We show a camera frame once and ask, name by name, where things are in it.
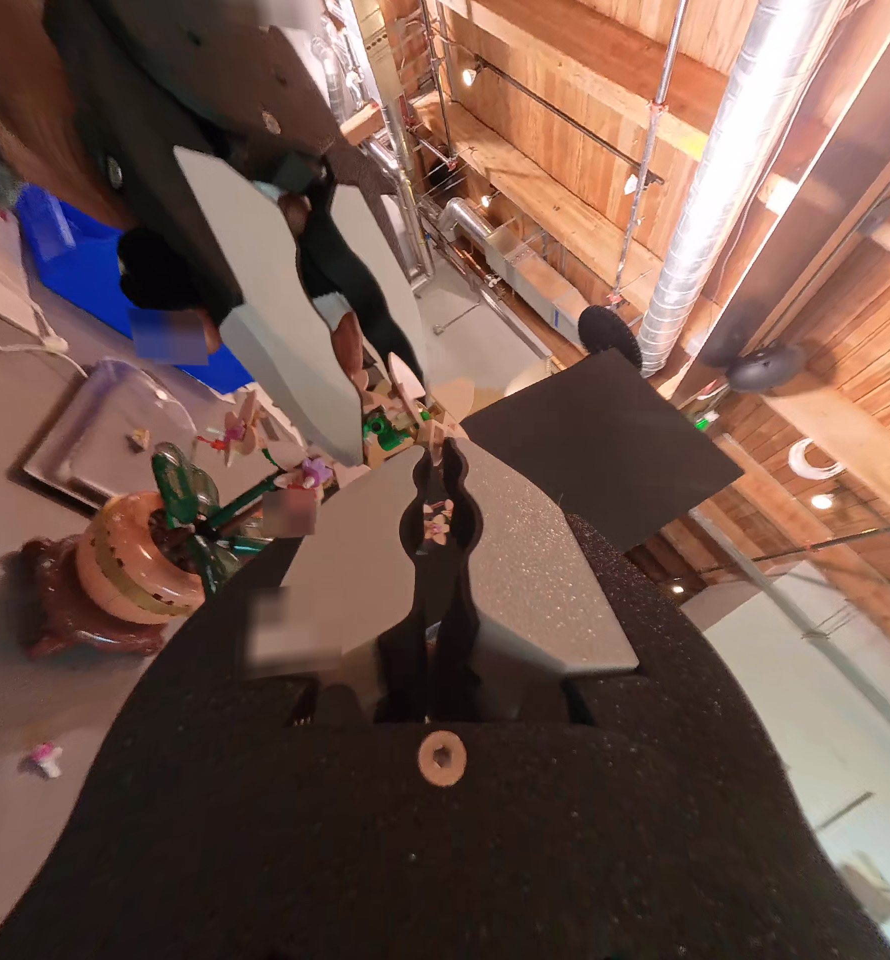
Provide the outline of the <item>black floor lamp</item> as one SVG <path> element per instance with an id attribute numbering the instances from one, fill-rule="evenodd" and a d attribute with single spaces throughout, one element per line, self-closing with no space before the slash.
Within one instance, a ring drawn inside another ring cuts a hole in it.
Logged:
<path id="1" fill-rule="evenodd" d="M 588 305 L 579 315 L 576 330 L 587 354 L 614 350 L 637 372 L 642 372 L 644 361 L 637 338 L 614 310 L 597 304 Z"/>

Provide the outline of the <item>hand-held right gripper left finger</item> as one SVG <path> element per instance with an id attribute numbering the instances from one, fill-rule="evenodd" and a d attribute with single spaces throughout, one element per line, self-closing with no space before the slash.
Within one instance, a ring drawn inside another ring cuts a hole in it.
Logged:
<path id="1" fill-rule="evenodd" d="M 412 611 L 415 566 L 401 524 L 425 451 L 412 446 L 341 489 L 283 577 L 283 666 L 331 669 L 373 654 Z"/>

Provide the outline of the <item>person's left hand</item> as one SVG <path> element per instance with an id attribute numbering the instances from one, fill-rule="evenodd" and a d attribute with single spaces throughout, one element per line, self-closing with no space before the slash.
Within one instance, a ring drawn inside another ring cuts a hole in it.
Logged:
<path id="1" fill-rule="evenodd" d="M 77 105 L 42 23 L 43 2 L 0 1 L 0 160 L 91 219 L 137 225 L 79 137 Z"/>

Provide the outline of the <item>toy brick orchid plant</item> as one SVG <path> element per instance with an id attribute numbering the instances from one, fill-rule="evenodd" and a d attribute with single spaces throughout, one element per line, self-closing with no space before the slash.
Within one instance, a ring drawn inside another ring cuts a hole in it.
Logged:
<path id="1" fill-rule="evenodd" d="M 309 449 L 258 388 L 223 426 L 197 431 L 190 454 L 156 444 L 156 489 L 110 498 L 85 531 L 31 538 L 20 549 L 35 616 L 22 647 L 33 661 L 89 647 L 158 654 L 166 629 L 189 618 L 271 542 L 264 501 L 282 492 L 293 532 L 314 529 L 319 504 L 368 474 Z"/>

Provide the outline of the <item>round silver ventilation duct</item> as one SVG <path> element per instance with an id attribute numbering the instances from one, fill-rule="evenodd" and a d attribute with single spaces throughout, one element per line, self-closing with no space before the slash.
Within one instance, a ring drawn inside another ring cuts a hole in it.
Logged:
<path id="1" fill-rule="evenodd" d="M 758 2 L 643 316 L 643 378 L 666 366 L 846 6 Z"/>

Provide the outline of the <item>grey desk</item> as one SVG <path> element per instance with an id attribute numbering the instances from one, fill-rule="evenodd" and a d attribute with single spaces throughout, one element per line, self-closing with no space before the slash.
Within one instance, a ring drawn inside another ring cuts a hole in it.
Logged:
<path id="1" fill-rule="evenodd" d="M 91 517 L 23 470 L 79 383 L 62 359 L 0 353 L 0 922 L 55 846 L 103 739 L 150 664 L 92 649 L 33 660 L 21 648 L 34 596 L 6 569 L 7 558 L 29 539 L 79 534 Z M 62 775 L 52 780 L 23 766 L 44 742 L 63 749 Z"/>

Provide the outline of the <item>large blue plastic bin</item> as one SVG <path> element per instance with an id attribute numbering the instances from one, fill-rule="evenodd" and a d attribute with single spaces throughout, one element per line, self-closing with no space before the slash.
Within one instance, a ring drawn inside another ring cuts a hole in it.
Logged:
<path id="1" fill-rule="evenodd" d="M 121 290 L 122 232 L 33 184 L 22 188 L 16 213 L 43 285 L 132 340 L 138 307 Z M 221 395 L 255 382 L 227 345 L 210 354 L 203 344 L 199 355 L 202 364 L 172 366 Z"/>

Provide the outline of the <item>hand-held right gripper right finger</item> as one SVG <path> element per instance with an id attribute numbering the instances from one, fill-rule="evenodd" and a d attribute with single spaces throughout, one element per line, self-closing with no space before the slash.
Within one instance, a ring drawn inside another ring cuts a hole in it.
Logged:
<path id="1" fill-rule="evenodd" d="M 475 676 L 625 674 L 638 656 L 559 506 L 469 438 L 445 443 L 459 546 L 445 663 Z"/>

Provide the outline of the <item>rectangular silver duct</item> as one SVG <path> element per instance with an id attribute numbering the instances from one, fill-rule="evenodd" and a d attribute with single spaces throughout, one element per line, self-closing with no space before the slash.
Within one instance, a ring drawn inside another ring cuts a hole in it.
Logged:
<path id="1" fill-rule="evenodd" d="M 491 272 L 546 324 L 573 344 L 581 344 L 579 319 L 588 300 L 525 240 L 507 226 L 491 226 L 463 198 L 449 199 L 431 217 L 448 240 L 464 235 L 484 255 Z"/>

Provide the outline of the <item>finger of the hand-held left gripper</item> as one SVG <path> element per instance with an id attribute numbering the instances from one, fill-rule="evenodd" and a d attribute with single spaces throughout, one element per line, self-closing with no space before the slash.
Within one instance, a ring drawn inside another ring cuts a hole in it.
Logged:
<path id="1" fill-rule="evenodd" d="M 412 284 L 362 190 L 312 183 L 307 221 L 298 239 L 298 267 L 307 294 L 340 294 L 383 363 L 396 355 L 426 383 L 425 331 Z"/>
<path id="2" fill-rule="evenodd" d="M 173 151 L 243 296 L 220 325 L 223 343 L 306 441 L 347 467 L 361 466 L 360 397 L 303 287 L 281 209 L 223 160 Z"/>

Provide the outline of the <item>black light stand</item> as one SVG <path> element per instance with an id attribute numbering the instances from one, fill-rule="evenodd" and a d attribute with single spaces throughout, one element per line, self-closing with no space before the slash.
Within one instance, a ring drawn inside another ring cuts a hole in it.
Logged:
<path id="1" fill-rule="evenodd" d="M 717 328 L 704 343 L 696 360 L 718 372 L 726 386 L 739 394 L 762 394 L 786 384 L 801 373 L 808 349 L 796 342 L 772 341 L 741 353 L 751 333 L 739 322 Z"/>

